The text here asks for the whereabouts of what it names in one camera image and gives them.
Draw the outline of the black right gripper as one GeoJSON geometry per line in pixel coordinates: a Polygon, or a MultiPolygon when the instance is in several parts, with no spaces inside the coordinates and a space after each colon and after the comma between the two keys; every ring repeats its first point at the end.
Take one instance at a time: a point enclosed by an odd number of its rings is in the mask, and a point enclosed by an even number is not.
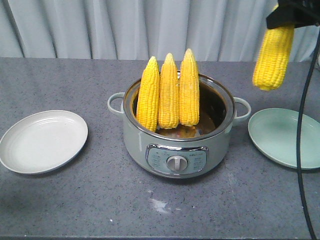
{"type": "Polygon", "coordinates": [[[279,0],[266,17],[266,27],[275,29],[293,25],[295,28],[320,26],[319,0],[279,0]]]}

